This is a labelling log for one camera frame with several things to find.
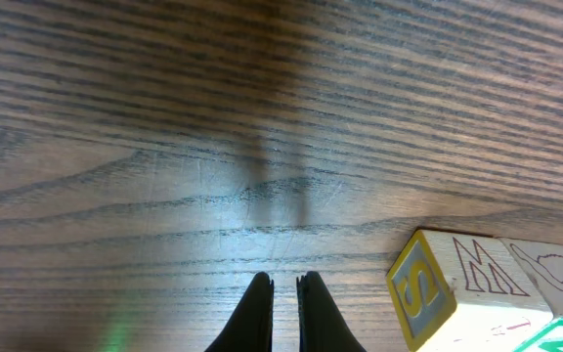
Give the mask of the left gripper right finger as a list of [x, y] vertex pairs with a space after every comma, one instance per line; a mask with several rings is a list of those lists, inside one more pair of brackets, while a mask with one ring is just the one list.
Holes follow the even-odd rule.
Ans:
[[297, 278], [296, 287], [300, 352], [366, 352], [318, 272], [309, 271]]

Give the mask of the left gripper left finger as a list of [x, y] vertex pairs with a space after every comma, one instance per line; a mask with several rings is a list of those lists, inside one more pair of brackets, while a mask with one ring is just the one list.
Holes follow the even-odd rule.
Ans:
[[257, 273], [232, 316], [205, 352], [271, 352], [275, 283]]

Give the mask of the yellow S letter block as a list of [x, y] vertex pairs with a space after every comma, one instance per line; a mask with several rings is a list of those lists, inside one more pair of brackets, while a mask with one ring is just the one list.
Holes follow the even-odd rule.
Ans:
[[409, 350], [428, 350], [430, 339], [455, 312], [456, 302], [423, 231], [406, 243], [386, 284]]

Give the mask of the white M violin block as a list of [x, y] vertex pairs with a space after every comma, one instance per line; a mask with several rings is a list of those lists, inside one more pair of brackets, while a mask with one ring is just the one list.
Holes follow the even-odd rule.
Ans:
[[419, 230], [455, 300], [424, 351], [512, 351], [553, 314], [498, 239]]

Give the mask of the green V letter block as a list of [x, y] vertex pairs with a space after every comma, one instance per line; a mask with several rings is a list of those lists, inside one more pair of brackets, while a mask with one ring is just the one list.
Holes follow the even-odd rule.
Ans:
[[517, 352], [563, 352], [563, 245], [503, 238], [501, 242], [535, 285], [553, 318]]

